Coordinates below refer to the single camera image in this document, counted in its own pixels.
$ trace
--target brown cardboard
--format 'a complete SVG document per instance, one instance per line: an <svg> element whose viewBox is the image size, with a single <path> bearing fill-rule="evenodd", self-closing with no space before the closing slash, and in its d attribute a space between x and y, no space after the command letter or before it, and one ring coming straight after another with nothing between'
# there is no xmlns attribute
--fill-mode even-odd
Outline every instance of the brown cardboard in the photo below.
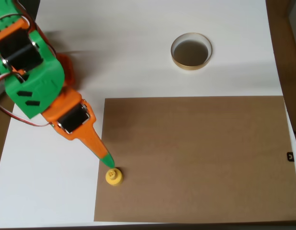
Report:
<svg viewBox="0 0 296 230"><path fill-rule="evenodd" d="M2 95L0 97L0 104L10 111L13 110L14 103L7 95ZM0 111L0 159L1 159L1 154L3 150L6 134L8 132L10 119L11 118L9 116L5 115L3 112Z"/></svg>
<svg viewBox="0 0 296 230"><path fill-rule="evenodd" d="M95 221L296 220L282 96L106 99Z"/></svg>

